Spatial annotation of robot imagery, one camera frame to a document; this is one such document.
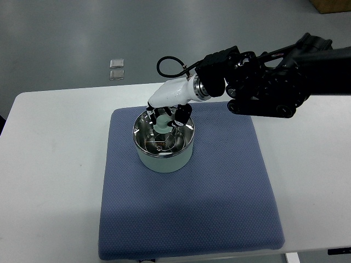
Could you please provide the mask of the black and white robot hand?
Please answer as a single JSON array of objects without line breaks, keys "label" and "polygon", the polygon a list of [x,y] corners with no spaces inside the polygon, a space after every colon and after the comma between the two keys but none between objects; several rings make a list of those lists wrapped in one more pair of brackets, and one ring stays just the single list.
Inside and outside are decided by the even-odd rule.
[{"label": "black and white robot hand", "polygon": [[187,124],[192,113],[189,101],[206,101],[211,97],[205,90],[197,74],[190,78],[177,78],[166,81],[148,99],[146,111],[152,124],[156,125],[157,118],[163,109],[169,116],[172,115],[171,108],[175,108],[174,119],[169,121],[168,127],[182,127]]}]

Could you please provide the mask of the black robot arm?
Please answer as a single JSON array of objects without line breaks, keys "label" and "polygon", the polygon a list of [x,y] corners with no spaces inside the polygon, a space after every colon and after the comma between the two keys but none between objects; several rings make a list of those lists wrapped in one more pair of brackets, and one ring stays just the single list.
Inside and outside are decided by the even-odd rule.
[{"label": "black robot arm", "polygon": [[350,48],[309,33],[257,56],[237,47],[207,55],[195,67],[202,92],[227,93],[238,115],[291,118],[311,95],[350,95]]}]

